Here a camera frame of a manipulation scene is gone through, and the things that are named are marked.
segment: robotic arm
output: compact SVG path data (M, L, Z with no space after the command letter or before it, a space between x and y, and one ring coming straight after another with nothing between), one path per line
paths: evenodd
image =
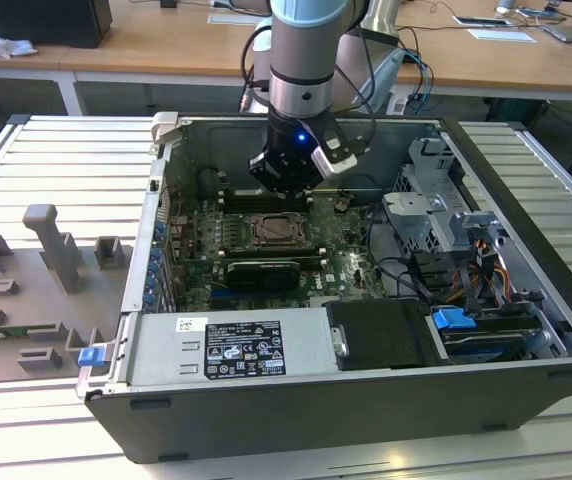
M369 0L272 0L268 132L250 173L268 190L296 195L357 164L368 151L330 113L340 37L359 25Z

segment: floor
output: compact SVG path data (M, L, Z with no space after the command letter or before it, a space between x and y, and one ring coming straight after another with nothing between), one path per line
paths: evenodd
M235 112L236 87L154 85L157 105L147 108L143 88L132 84L82 84L82 95L91 115L152 115L161 110L182 112ZM5 113L65 115L55 84L33 80L0 79L0 107ZM425 114L483 121L488 106L474 97L431 97ZM0 128L5 116L0 114ZM531 127L534 136L565 167L572 163L572 102L554 102Z

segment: motherboard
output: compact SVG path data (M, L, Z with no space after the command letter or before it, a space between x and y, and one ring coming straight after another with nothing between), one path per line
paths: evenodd
M369 207L345 192L279 201L178 200L171 209L179 311L316 307L386 296L369 258Z

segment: tissue paper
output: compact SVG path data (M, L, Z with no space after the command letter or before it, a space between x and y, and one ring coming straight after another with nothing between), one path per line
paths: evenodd
M11 55L31 55L37 53L28 40L7 40L0 37L0 57L9 59Z

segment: smartphone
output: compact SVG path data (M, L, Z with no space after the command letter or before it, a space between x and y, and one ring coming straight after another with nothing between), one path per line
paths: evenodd
M462 25L511 25L501 18L454 17Z
M563 15L560 15L557 12L549 12L547 10L538 10L536 8L518 8L518 13L521 13L523 16L528 18L540 18L544 20L559 20L564 18Z

